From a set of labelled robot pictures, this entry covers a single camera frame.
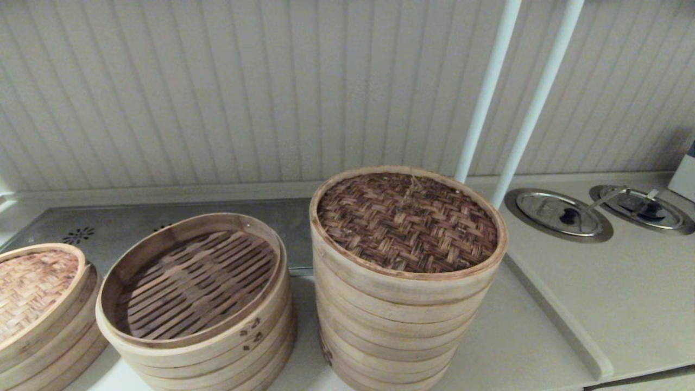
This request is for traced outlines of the white container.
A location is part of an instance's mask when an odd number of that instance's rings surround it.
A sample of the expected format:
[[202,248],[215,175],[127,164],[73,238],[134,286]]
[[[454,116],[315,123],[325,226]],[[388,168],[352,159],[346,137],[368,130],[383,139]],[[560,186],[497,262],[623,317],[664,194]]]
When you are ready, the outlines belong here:
[[695,203],[695,141],[680,161],[667,188]]

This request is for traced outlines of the white metal pole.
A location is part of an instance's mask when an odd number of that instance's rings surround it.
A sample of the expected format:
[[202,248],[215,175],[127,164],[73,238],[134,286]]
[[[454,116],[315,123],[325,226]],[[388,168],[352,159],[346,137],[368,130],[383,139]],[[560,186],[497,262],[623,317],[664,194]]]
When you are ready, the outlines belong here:
[[506,59],[506,54],[522,3],[523,0],[506,0],[504,4],[482,86],[477,96],[476,106],[472,113],[471,122],[467,129],[466,138],[455,171],[454,177],[457,181],[465,182],[467,176],[469,176],[472,159],[476,153],[479,137],[487,118],[491,100],[496,91],[497,81],[500,77],[504,60]]
[[506,165],[501,171],[501,176],[497,182],[491,202],[497,209],[501,207],[504,196],[509,188],[511,181],[516,173],[521,158],[526,151],[529,140],[536,127],[539,116],[546,104],[549,92],[553,87],[554,80],[558,74],[559,67],[563,62],[567,47],[575,30],[576,24],[580,19],[585,0],[567,0],[563,14],[563,20],[559,25],[558,32],[554,37],[553,47],[549,52],[545,62],[543,72],[534,91],[528,110],[524,116],[519,132],[514,144],[509,152]]

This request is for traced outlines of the steel pot lid black knob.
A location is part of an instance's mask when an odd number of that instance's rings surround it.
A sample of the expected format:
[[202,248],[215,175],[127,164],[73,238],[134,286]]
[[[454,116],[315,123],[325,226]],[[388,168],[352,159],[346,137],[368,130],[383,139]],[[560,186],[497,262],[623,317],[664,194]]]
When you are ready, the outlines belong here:
[[563,195],[527,191],[516,196],[516,205],[539,225],[575,237],[595,237],[603,230],[597,216],[583,211],[580,203]]
[[641,191],[632,190],[629,194],[621,191],[619,195],[605,202],[603,207],[636,223],[661,229],[674,230],[684,223],[677,211],[660,201],[651,200],[644,204],[645,197],[646,193]]

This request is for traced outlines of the bamboo steamer stack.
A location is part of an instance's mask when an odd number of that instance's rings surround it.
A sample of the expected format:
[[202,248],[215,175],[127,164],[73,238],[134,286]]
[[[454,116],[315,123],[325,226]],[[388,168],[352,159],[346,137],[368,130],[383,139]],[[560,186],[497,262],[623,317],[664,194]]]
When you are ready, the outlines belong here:
[[360,391],[427,391],[448,369],[497,267],[458,280],[390,279],[314,258],[319,336],[328,363]]
[[120,257],[96,316],[157,391],[263,391],[297,331],[285,245],[251,216],[182,220]]
[[30,328],[0,344],[0,391],[61,391],[107,345],[94,306],[99,290],[94,267],[84,270]]

